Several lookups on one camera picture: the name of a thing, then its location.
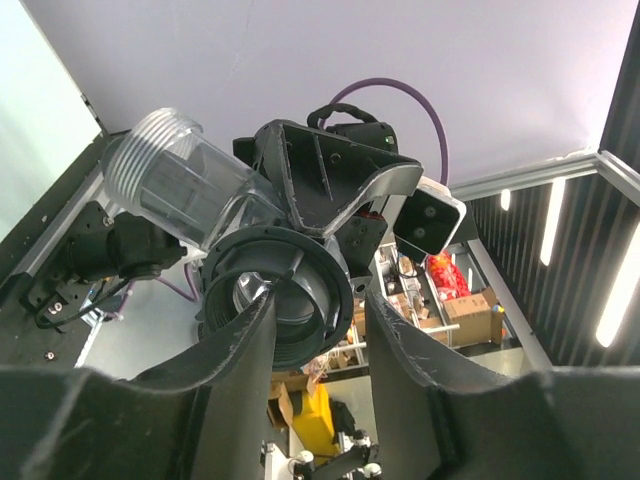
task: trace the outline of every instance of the black cable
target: black cable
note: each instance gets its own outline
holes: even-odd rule
[[[98,298],[100,295],[102,295],[102,292],[104,292],[104,287],[107,285],[107,283],[108,283],[107,280],[102,280],[102,285],[100,285],[100,288],[98,289],[96,294],[93,296],[93,298]]]
[[[307,117],[307,126],[309,128],[323,130],[322,128],[318,127],[318,124],[321,120],[324,121],[329,118],[334,112],[347,113],[356,120],[360,120],[363,123],[376,123],[378,121],[376,117],[368,112],[365,112],[364,110],[360,110],[355,105],[349,105],[348,103],[331,103],[311,112]]]
[[[419,276],[424,275],[424,269],[420,265],[416,265],[413,260],[411,260],[411,266],[416,273],[414,275],[407,275],[406,273],[402,273],[402,270],[400,270],[399,261],[395,262],[396,272],[398,272],[399,277],[411,279],[418,278]]]
[[[80,310],[77,313],[74,313],[73,315],[69,315],[68,317],[63,318],[62,320],[58,320],[57,322],[51,322],[48,319],[45,319],[46,322],[41,321],[41,317],[44,312],[44,309],[47,308],[47,306],[45,305],[36,314],[36,326],[38,328],[47,330],[51,328],[58,328],[68,323],[71,323],[75,320],[78,320],[79,318],[84,317],[87,313],[91,313],[94,310],[96,310],[101,303],[106,302],[110,298],[114,297],[120,290],[122,290],[125,286],[127,286],[129,282],[131,282],[131,280],[129,280],[128,278],[118,282],[116,286],[107,290],[107,292],[104,295],[102,295],[100,298],[96,297],[93,300],[93,302],[91,302],[91,305],[83,308],[82,310]]]

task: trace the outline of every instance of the metal rod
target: metal rod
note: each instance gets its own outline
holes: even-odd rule
[[[527,322],[520,307],[518,307],[515,298],[511,295],[511,291],[498,272],[498,269],[491,261],[491,257],[484,248],[484,245],[482,245],[480,240],[471,240],[469,241],[469,250],[504,307],[509,323],[513,327],[518,340],[520,340],[522,349],[527,355],[531,366],[537,371],[549,370],[552,366],[551,360],[549,360],[549,357],[531,330],[529,322]]]
[[[431,335],[432,333],[442,333],[442,332],[451,332],[453,330],[459,330],[460,325],[454,323],[452,325],[443,325],[441,327],[433,327],[433,328],[421,328],[424,333]]]
[[[610,152],[597,154],[598,173],[636,205],[640,206],[640,174]]]
[[[102,187],[102,171],[96,166],[73,194],[69,202],[62,208],[55,219],[51,221],[44,233],[35,242],[29,253],[16,266],[12,275],[26,272],[33,274],[49,256],[60,238],[67,232],[69,226],[76,219],[84,206],[100,193]]]
[[[438,296],[438,289],[436,288],[435,283],[433,283],[433,279],[429,273],[425,272],[424,275],[421,276],[424,278],[424,281],[427,284],[427,288],[431,292],[431,297],[433,298],[433,303],[436,305],[436,310],[438,312],[438,316],[440,320],[442,320],[443,325],[449,325],[449,316],[447,315],[445,309],[442,306],[442,302],[440,301],[440,297]]]
[[[597,153],[577,154],[546,160],[504,173],[451,187],[451,195],[468,201],[497,195],[502,190],[522,190],[550,183],[554,178],[575,178],[598,172],[601,157]]]
[[[358,335],[358,328],[356,327],[355,324],[351,328],[353,328],[353,334],[354,334],[353,336],[355,337],[356,340],[358,340],[360,338],[360,336]],[[365,364],[364,355],[362,354],[362,348],[358,348],[356,350],[356,358],[358,359],[358,365],[364,365]]]
[[[387,298],[387,289],[384,285],[384,278],[382,276],[382,270],[380,269],[380,263],[382,262],[380,258],[380,250],[376,250],[373,255],[373,262],[371,262],[370,269],[375,272],[375,278],[371,280],[371,287],[376,291],[379,291],[382,296]]]
[[[424,333],[431,335],[432,333],[442,333],[442,332],[451,332],[453,330],[458,330],[460,325],[454,323],[453,325],[443,325],[442,327],[434,327],[434,328],[418,328],[418,330],[422,330]],[[352,343],[351,345],[341,345],[339,347],[333,347],[329,350],[331,352],[349,352],[351,350],[361,350],[363,348],[367,348],[367,342],[358,342]]]
[[[396,265],[398,265],[398,268],[400,268],[400,256],[398,254],[398,247],[395,244],[391,247],[391,254],[393,255]],[[420,321],[418,320],[418,314],[416,312],[416,309],[413,308],[413,298],[409,296],[410,291],[417,293],[420,291],[420,289],[409,288],[407,279],[404,278],[402,275],[400,275],[400,285],[402,285],[402,291],[404,292],[404,296],[407,299],[407,308],[409,310],[409,315],[411,316],[411,321],[413,322],[413,326],[416,328],[420,328]]]

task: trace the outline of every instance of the cardboard box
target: cardboard box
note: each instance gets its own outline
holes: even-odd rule
[[[398,260],[398,267],[400,267],[400,272],[405,275],[413,275],[415,271],[413,270],[413,264],[409,257],[400,257]]]
[[[420,323],[420,328],[442,327],[442,320],[440,319],[440,317],[435,317],[435,316],[419,317],[419,323]],[[440,343],[444,343],[445,345],[447,345],[448,343],[447,332],[433,333],[430,335],[432,338],[435,338]]]
[[[447,300],[444,309],[451,324],[459,324],[460,329],[452,332],[453,346],[464,347],[478,343],[502,341],[502,321],[491,312],[492,305],[487,303],[497,301],[493,290],[485,290],[468,297]]]
[[[267,415],[275,428],[287,428],[293,424],[293,405],[282,382],[271,384]]]
[[[358,330],[358,335],[367,334],[367,327],[364,321],[364,307],[356,306],[353,309],[353,324],[356,326],[356,330]]]
[[[491,342],[496,345],[502,343],[502,322],[504,320],[504,313],[493,311],[493,307],[498,305],[498,297],[496,296],[493,288],[485,288],[482,292],[482,296],[486,300],[491,310]]]
[[[418,317],[422,314],[422,310],[427,310],[424,307],[424,302],[422,301],[422,297],[420,297],[420,295],[414,295],[413,296],[413,309],[418,312]]]
[[[271,374],[271,383],[283,383],[287,392],[304,392],[313,396],[316,384],[311,376],[298,372],[274,372]]]
[[[411,312],[409,310],[409,300],[407,300],[407,296],[404,293],[390,295],[388,300],[400,315],[402,315],[408,322],[413,323],[411,320]]]
[[[429,309],[424,306],[416,309],[416,313],[418,314],[418,320],[426,320],[427,318],[432,316]]]
[[[335,356],[331,357],[329,365],[334,370],[346,368],[356,361],[356,355],[353,351],[339,352]]]

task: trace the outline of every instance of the striped black wall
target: striped black wall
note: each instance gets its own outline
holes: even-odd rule
[[[631,204],[601,177],[569,180],[549,266],[540,261],[550,185],[472,202],[480,239],[555,365],[640,364],[640,312],[604,349],[595,331],[633,229]]]
[[[636,171],[640,169],[640,7],[631,27],[600,148]]]

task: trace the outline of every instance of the wire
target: wire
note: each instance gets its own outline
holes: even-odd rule
[[[131,280],[124,279],[120,282],[118,282],[114,287],[110,288],[109,290],[107,290],[106,293],[104,293],[100,298],[95,298],[93,300],[93,302],[91,303],[91,305],[83,308],[82,310],[80,310],[77,313],[74,313],[73,315],[69,315],[68,317],[63,318],[62,320],[58,320],[57,322],[51,322],[48,319],[45,319],[46,322],[42,322],[41,321],[41,317],[42,314],[45,310],[45,308],[47,308],[46,304],[44,307],[42,307],[40,309],[40,311],[36,314],[36,325],[38,328],[42,328],[42,329],[51,329],[51,328],[58,328],[61,327],[63,325],[66,325],[68,323],[73,322],[74,320],[78,320],[79,318],[84,317],[87,313],[91,313],[94,310],[96,310],[100,304],[106,302],[107,300],[109,300],[110,298],[114,297],[120,290],[122,290],[122,288],[127,285],[128,283],[130,283]]]
[[[196,287],[196,282],[193,279],[193,270],[191,270],[191,264],[184,264],[184,277],[187,279],[187,284],[189,285],[189,289],[191,290],[191,295],[196,300],[200,300],[200,293],[198,292],[198,288]]]
[[[191,295],[189,295],[187,292],[183,291],[181,288],[175,286],[173,283],[169,282],[168,280],[165,280],[164,278],[158,277],[158,278],[156,278],[156,280],[158,282],[162,283],[163,285],[166,285],[171,290],[176,292],[178,295],[184,297],[188,301],[196,303],[196,302],[198,302],[200,300],[200,295],[199,295],[198,289],[197,289],[197,287],[195,285],[195,281],[193,279],[193,274],[191,272],[189,263],[185,263],[185,265],[184,265],[184,275],[185,275],[185,278],[187,280],[187,284],[189,285],[189,289],[191,290]],[[122,311],[124,310],[124,307],[127,305],[127,302],[129,301],[129,298],[131,297],[131,294],[133,292],[133,287],[136,284],[136,282],[133,281],[133,280],[130,280],[130,279],[122,280],[115,287],[113,287],[112,289],[107,291],[107,293],[105,293],[103,296],[101,296],[106,284],[107,284],[107,281],[103,280],[102,281],[102,285],[98,289],[94,299],[91,301],[91,305],[88,305],[87,307],[83,308],[82,310],[78,311],[77,313],[74,313],[73,315],[65,317],[62,320],[59,320],[57,322],[51,322],[48,319],[45,319],[46,320],[45,322],[43,322],[41,320],[42,314],[44,313],[44,310],[47,308],[47,306],[45,305],[36,314],[36,326],[38,328],[41,328],[41,329],[52,329],[52,328],[61,327],[63,325],[71,323],[71,322],[73,322],[75,320],[78,320],[78,319],[84,317],[86,314],[91,313],[94,310],[97,310],[98,307],[102,303],[106,302],[110,298],[115,297],[117,295],[117,293],[120,290],[122,290],[123,287],[127,286],[127,291],[125,292],[125,294],[124,294],[125,296],[124,296],[124,298],[122,300],[122,303],[118,307],[118,309],[115,312],[105,312],[105,316],[107,318],[109,318],[109,320],[113,320],[115,318],[122,317]]]
[[[122,312],[124,310],[124,307],[127,306],[127,302],[129,302],[129,298],[131,298],[131,294],[133,293],[133,286],[135,284],[136,282],[131,282],[129,285],[127,285],[127,290],[124,292],[124,298],[122,299],[120,306],[115,312],[105,312],[106,318],[108,318],[109,320],[114,320],[116,318],[122,319]]]
[[[173,283],[169,282],[168,280],[165,280],[162,277],[156,278],[156,281],[158,281],[161,284],[169,287],[171,290],[176,292],[182,298],[190,301],[191,303],[196,303],[200,299],[200,295],[198,294],[198,289],[195,286],[195,282],[193,280],[193,276],[191,275],[191,270],[189,269],[189,264],[188,263],[185,263],[185,265],[184,265],[184,276],[187,279],[187,284],[189,285],[189,290],[191,290],[191,294],[185,292],[180,287],[177,287],[176,285],[174,285]]]
[[[443,185],[447,185],[447,183],[449,183],[449,147],[447,145],[447,136],[445,134],[442,121],[440,120],[436,109],[433,108],[433,105],[431,105],[429,100],[427,100],[426,97],[422,95],[418,90],[410,85],[407,85],[404,82],[394,80],[393,78],[373,77],[367,78],[365,80],[360,80],[359,82],[355,82],[344,88],[335,97],[333,97],[331,103],[338,103],[347,95],[350,95],[353,92],[366,87],[391,87],[395,88],[396,90],[400,90],[401,92],[406,93],[414,100],[416,100],[422,106],[422,108],[424,108],[427,114],[429,114],[429,117],[433,122],[433,126],[436,129],[438,143],[440,144],[440,159],[442,162],[440,171],[440,183]],[[318,124],[319,128],[324,129],[325,123],[326,120],[321,120]]]
[[[416,265],[416,262],[414,262],[413,260],[411,260],[411,266],[413,267],[413,271],[416,272],[413,275],[402,273],[402,270],[400,270],[400,260],[397,260],[394,266],[396,268],[396,272],[398,273],[398,276],[405,279],[418,278],[420,275],[424,275],[424,269],[420,265]]]

